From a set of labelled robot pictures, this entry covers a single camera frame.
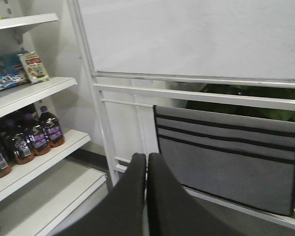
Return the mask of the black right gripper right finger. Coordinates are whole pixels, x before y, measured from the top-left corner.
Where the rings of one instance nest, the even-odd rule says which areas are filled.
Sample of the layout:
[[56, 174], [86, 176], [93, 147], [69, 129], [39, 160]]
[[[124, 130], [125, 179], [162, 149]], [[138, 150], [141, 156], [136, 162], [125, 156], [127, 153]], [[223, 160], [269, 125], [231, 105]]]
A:
[[159, 153], [148, 156], [147, 216], [151, 236], [239, 236], [200, 206], [174, 177]]

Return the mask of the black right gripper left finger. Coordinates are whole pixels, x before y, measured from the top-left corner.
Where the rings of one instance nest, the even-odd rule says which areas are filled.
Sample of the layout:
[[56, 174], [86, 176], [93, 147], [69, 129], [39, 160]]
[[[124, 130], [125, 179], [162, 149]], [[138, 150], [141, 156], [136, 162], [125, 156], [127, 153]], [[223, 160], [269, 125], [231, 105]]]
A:
[[135, 153], [108, 195], [58, 236], [142, 236], [146, 155]]

